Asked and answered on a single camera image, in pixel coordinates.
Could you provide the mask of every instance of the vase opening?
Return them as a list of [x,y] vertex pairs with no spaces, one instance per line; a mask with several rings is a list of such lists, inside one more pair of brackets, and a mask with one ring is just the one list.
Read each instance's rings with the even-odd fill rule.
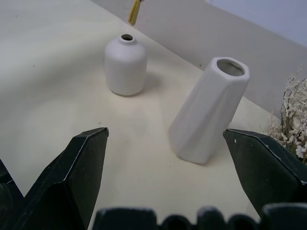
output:
[[239,77],[245,73],[243,67],[232,60],[221,59],[217,61],[216,65],[221,71],[230,76]]
[[131,35],[129,35],[129,34],[123,34],[123,35],[121,36],[121,38],[122,38],[123,40],[125,40],[125,41],[132,41],[132,40],[133,40],[133,37],[132,37]]

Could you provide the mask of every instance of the tall white vase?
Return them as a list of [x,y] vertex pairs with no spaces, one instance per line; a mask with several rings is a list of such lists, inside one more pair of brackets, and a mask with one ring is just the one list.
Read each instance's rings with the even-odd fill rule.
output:
[[106,46],[106,82],[112,92],[125,96],[140,92],[146,67],[146,49],[132,35],[123,34]]
[[215,57],[169,128],[173,151],[180,158],[205,163],[215,153],[249,81],[248,67]]

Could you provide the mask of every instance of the tipped over vase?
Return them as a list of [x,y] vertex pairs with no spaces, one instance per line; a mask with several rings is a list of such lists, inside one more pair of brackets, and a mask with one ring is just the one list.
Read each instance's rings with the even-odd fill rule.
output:
[[231,57],[211,60],[169,128],[176,155],[205,163],[216,152],[249,81],[248,67]]

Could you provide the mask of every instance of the light wooden table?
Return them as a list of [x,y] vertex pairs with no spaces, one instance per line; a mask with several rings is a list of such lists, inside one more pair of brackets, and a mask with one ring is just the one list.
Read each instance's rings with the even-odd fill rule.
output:
[[[141,206],[159,222],[172,213],[195,222],[200,207],[213,205],[226,218],[257,217],[223,139],[205,165],[170,150],[167,129],[200,69],[89,0],[2,1],[0,28],[0,158],[24,195],[73,136],[108,127],[93,216],[101,207]],[[133,97],[105,83],[104,47],[122,33],[149,52],[146,87]],[[268,117],[242,98],[230,126],[261,132]]]

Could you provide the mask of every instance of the gray wall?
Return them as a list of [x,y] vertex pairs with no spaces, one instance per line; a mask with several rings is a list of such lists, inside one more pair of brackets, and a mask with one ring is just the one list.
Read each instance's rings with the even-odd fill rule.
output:
[[[133,5],[133,0],[93,1],[125,22]],[[218,56],[244,62],[251,74],[245,96],[276,115],[289,74],[300,64],[307,68],[307,47],[204,0],[145,0],[135,27],[200,69]]]
[[307,46],[306,0],[205,0],[292,41]]

